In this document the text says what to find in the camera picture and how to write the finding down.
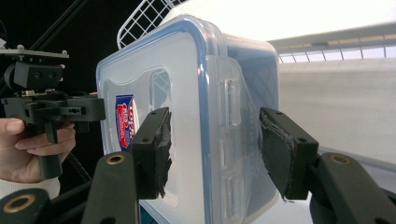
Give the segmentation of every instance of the white surface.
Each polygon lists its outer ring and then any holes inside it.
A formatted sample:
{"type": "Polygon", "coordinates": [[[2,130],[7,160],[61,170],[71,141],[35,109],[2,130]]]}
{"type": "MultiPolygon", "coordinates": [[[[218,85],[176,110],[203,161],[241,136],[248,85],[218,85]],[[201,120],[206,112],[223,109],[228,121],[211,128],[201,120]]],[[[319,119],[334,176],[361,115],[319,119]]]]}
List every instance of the white surface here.
{"type": "Polygon", "coordinates": [[[254,220],[252,224],[311,224],[313,222],[309,213],[310,198],[309,195],[306,201],[283,201],[281,197],[278,197],[276,204],[254,220]]]}
{"type": "Polygon", "coordinates": [[[323,147],[396,162],[396,59],[279,66],[280,110],[323,147]]]}
{"type": "Polygon", "coordinates": [[[396,21],[396,0],[190,0],[166,19],[184,13],[223,33],[269,41],[396,21]]]}

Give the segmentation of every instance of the human hand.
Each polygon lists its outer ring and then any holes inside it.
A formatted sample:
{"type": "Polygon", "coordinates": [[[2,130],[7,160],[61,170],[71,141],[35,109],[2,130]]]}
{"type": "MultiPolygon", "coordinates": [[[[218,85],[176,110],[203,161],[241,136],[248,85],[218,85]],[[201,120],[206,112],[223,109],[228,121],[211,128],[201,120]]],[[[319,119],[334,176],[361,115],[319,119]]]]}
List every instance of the human hand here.
{"type": "Polygon", "coordinates": [[[38,156],[59,154],[64,161],[76,145],[74,123],[66,122],[57,131],[58,144],[47,141],[43,133],[24,138],[20,119],[0,119],[0,179],[17,183],[43,180],[38,156]]]}

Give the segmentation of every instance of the red and blue label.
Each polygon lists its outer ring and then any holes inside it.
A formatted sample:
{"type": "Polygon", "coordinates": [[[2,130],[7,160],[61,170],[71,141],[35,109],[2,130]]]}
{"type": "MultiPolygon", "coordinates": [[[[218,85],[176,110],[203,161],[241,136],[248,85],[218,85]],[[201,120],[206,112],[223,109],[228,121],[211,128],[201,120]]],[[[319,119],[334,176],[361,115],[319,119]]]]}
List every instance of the red and blue label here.
{"type": "Polygon", "coordinates": [[[136,124],[134,123],[136,114],[134,109],[133,95],[119,95],[116,97],[117,133],[122,151],[125,151],[131,145],[136,133],[136,124]]]}

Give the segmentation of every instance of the clear plastic container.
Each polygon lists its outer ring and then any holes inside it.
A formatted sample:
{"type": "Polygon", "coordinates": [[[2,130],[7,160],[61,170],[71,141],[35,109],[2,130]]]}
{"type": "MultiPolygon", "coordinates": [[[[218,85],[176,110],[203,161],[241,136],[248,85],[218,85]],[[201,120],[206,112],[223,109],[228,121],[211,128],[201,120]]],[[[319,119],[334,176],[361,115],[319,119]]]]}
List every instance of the clear plastic container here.
{"type": "Polygon", "coordinates": [[[165,197],[141,201],[157,221],[243,223],[275,196],[272,189],[256,190],[267,200],[251,208],[258,172],[267,175],[261,169],[259,109],[278,109],[276,67],[268,43],[224,35],[192,16],[169,21],[98,64],[105,153],[120,150],[118,95],[134,96],[140,122],[159,107],[172,112],[173,164],[165,197]]]}

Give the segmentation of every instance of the wire rack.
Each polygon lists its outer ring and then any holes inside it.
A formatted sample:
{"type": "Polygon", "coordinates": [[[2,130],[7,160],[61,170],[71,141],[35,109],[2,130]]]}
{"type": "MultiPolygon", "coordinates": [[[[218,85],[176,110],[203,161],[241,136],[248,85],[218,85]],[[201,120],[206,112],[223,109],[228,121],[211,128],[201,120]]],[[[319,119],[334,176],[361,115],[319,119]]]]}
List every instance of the wire rack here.
{"type": "Polygon", "coordinates": [[[117,34],[119,49],[160,25],[169,11],[187,0],[143,0],[117,34]]]}

